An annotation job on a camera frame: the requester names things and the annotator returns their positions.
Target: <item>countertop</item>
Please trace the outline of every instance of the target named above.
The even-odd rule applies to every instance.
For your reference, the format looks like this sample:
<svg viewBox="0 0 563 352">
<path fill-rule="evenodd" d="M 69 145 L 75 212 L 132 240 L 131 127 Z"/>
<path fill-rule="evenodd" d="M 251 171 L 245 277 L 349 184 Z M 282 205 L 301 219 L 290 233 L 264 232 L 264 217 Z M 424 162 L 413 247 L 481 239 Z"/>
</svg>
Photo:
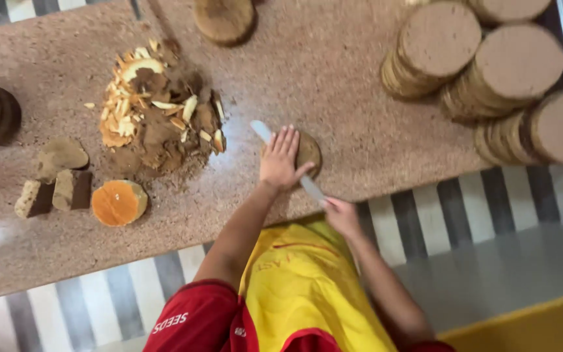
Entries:
<svg viewBox="0 0 563 352">
<path fill-rule="evenodd" d="M 150 1 L 221 91 L 228 151 L 212 156 L 183 192 L 174 178 L 154 182 L 152 209 L 130 226 L 102 226 L 90 211 L 18 218 L 14 203 L 51 137 L 79 139 L 95 187 L 107 180 L 99 111 L 83 103 L 100 106 L 115 53 L 160 37 L 160 20 L 167 21 L 140 1 L 145 20 L 135 22 L 128 2 L 117 1 L 0 26 L 0 87 L 23 109 L 17 140 L 0 147 L 0 295 L 213 240 L 257 181 L 253 119 L 312 134 L 324 158 L 317 183 L 347 200 L 489 167 L 471 131 L 448 122 L 433 102 L 401 103 L 383 92 L 379 66 L 409 10 L 403 0 L 260 1 L 253 37 L 233 49 L 199 36 L 191 1 Z M 267 223 L 318 211 L 297 190 L 280 198 Z"/>
</svg>

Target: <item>red shirt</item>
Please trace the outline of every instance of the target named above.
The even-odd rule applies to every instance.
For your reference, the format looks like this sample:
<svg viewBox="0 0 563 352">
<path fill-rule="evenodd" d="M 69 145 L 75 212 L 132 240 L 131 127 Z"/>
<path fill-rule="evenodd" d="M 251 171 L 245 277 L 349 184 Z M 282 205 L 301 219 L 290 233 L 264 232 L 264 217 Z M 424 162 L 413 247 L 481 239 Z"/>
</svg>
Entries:
<svg viewBox="0 0 563 352">
<path fill-rule="evenodd" d="M 253 321 L 231 285 L 201 280 L 183 286 L 160 314 L 143 352 L 252 352 L 257 346 Z M 337 352 L 335 340 L 319 329 L 294 333 L 283 352 Z M 455 352 L 440 341 L 412 346 L 406 352 Z"/>
</svg>

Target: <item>left hand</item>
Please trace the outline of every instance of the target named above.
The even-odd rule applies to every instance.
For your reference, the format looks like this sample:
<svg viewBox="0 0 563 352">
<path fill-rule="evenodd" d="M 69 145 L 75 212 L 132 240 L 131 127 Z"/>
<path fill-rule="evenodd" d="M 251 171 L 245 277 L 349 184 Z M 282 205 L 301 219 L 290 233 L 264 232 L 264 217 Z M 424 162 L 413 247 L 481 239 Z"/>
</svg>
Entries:
<svg viewBox="0 0 563 352">
<path fill-rule="evenodd" d="M 299 131 L 293 125 L 282 127 L 273 133 L 260 161 L 260 181 L 277 191 L 291 188 L 309 169 L 313 162 L 305 163 L 295 170 L 296 152 L 299 149 Z"/>
</svg>

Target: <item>hand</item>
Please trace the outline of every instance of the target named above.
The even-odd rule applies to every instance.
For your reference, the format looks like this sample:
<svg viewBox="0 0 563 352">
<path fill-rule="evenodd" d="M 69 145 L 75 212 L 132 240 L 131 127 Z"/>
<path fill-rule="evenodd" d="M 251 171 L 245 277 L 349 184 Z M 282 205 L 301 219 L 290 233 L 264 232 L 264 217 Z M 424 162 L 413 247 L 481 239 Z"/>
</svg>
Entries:
<svg viewBox="0 0 563 352">
<path fill-rule="evenodd" d="M 295 170 L 298 149 L 299 131 L 293 125 L 290 128 L 282 127 L 279 135 L 273 133 L 260 161 L 260 181 L 276 191 L 291 188 L 305 172 L 314 167 L 314 163 L 309 162 Z"/>
<path fill-rule="evenodd" d="M 327 197 L 323 201 L 327 222 L 347 240 L 363 236 L 355 204 Z"/>
</svg>

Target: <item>striped floor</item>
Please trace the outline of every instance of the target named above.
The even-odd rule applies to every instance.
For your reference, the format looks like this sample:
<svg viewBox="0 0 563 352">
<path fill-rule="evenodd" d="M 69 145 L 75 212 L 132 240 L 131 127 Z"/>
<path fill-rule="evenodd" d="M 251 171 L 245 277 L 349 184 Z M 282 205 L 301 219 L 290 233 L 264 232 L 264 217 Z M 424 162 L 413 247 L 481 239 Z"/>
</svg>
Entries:
<svg viewBox="0 0 563 352">
<path fill-rule="evenodd" d="M 397 266 L 541 223 L 563 224 L 563 166 L 485 170 L 358 207 L 382 256 Z M 0 297 L 0 352 L 91 351 L 147 335 L 210 245 Z"/>
</svg>

